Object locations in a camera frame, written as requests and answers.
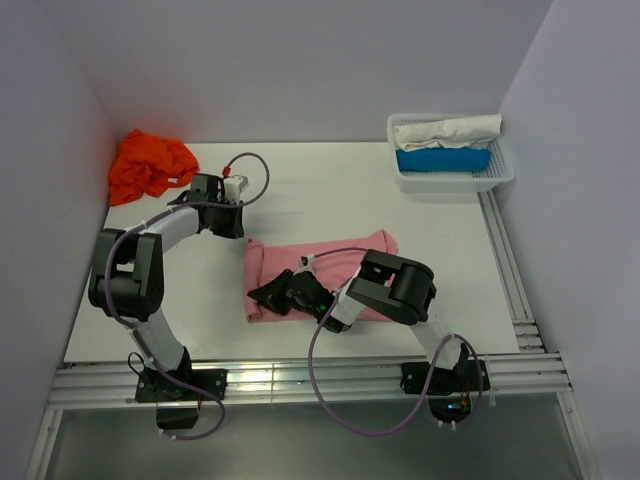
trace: white table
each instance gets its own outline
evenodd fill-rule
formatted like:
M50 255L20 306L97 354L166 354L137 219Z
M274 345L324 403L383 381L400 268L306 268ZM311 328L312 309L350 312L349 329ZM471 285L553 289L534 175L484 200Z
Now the white table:
M407 195L394 184L385 143L193 144L204 173L220 174L235 154L253 151L271 167L271 186L244 211L246 238L227 240L202 232L164 257L163 310L178 339L196 360L263 360L306 357L315 322L249 324L242 300L246 239L286 245L370 235L380 228L399 254L435 272L432 308L479 353L518 353L509 308L477 196ZM248 175L246 199L264 179L260 164L239 161ZM105 226L128 227L163 210L179 189L145 196L109 210ZM64 360L123 361L135 350L115 320L83 296ZM347 333L323 332L317 357L384 357L423 353L410 329L394 323L357 322Z

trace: pink cloth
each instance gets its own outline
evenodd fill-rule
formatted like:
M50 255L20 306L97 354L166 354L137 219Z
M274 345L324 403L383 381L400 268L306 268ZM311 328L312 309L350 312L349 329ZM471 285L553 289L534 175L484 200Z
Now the pink cloth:
M249 239L244 249L244 309L249 322L278 322L280 320L303 320L309 315L292 310L288 315L277 313L258 306L247 297L254 288L266 285L282 273L285 268L294 272L300 268L300 257L344 247L363 247L381 252L398 253L395 240L384 230L378 230L366 238L337 240L335 242L307 243L285 247L265 247L260 240ZM348 278L352 277L360 266L364 252L341 252L321 257L313 262L316 278L327 290L333 291ZM370 309L360 315L361 320L388 320Z

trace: plastic basket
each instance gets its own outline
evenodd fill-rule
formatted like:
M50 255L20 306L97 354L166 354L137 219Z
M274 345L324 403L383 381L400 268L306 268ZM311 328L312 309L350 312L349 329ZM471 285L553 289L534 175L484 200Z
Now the plastic basket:
M387 120L387 140L389 157L393 163L396 184L406 193L463 193L487 192L500 183L510 182L515 177L513 164L502 155L497 140L489 143L491 162L481 172L402 172L398 168L396 158L396 142L393 138L393 127L410 123L437 122L449 118L468 115L434 115L396 113Z

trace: white wall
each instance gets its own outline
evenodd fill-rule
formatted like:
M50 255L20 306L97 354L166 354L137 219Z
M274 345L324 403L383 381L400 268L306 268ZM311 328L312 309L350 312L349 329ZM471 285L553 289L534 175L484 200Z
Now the white wall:
M106 207L114 136L35 0L0 15L0 472L24 475Z
M382 140L495 113L551 0L42 0L116 133Z
M640 475L640 2L556 0L502 111L499 196L606 478Z

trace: blue cloth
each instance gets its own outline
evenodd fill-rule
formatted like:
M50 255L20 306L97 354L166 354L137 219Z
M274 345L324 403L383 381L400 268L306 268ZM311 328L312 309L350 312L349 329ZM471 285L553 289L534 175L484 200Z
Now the blue cloth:
M396 150L400 171L414 172L478 172L491 161L487 149L422 148L412 152Z

